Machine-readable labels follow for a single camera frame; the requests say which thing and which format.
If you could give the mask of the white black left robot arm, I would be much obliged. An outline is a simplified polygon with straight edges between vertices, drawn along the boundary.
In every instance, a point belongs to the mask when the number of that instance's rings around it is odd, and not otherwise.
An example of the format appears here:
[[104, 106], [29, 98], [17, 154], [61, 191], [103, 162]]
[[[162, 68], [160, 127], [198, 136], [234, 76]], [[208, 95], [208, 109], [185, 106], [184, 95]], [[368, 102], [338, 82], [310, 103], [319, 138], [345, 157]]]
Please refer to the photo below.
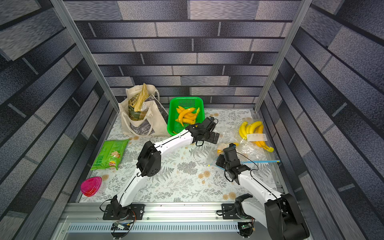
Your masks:
[[139, 189], [161, 170], [162, 158], [174, 150], [198, 142], [216, 144], [220, 136], [214, 132], [216, 124], [215, 118], [208, 117], [202, 123], [189, 125], [164, 141], [146, 142], [138, 156], [137, 169], [122, 190], [112, 198], [111, 205], [117, 210], [131, 205]]

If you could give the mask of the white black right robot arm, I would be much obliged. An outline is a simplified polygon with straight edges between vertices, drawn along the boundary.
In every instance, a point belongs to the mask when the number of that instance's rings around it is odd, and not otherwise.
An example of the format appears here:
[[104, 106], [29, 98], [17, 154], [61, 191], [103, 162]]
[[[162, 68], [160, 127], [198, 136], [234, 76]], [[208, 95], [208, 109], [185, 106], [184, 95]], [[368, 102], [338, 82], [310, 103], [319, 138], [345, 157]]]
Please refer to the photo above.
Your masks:
[[222, 211], [223, 215], [236, 215], [241, 219], [253, 218], [262, 224], [273, 240], [305, 240], [310, 237], [296, 199], [268, 187], [235, 157], [233, 160], [219, 155], [216, 165], [225, 170], [225, 177], [249, 191], [236, 198], [234, 207]]

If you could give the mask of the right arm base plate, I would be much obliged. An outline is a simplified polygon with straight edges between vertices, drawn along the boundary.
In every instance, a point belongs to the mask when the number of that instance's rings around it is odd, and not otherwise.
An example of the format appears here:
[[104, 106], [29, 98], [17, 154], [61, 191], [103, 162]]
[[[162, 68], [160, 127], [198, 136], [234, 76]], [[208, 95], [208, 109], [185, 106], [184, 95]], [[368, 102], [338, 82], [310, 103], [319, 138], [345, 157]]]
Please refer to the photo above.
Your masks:
[[240, 220], [247, 219], [243, 208], [240, 204], [222, 204], [221, 206], [221, 216], [224, 220]]

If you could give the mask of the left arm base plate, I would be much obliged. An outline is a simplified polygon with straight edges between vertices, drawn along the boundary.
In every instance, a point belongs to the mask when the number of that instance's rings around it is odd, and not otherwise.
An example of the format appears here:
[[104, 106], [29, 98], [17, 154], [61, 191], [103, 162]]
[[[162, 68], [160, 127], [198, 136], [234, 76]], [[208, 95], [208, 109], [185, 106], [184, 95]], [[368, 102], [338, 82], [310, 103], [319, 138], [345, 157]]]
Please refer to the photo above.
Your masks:
[[119, 208], [118, 211], [115, 211], [112, 204], [108, 204], [104, 210], [103, 220], [142, 220], [145, 206], [144, 204], [131, 204], [128, 207]]

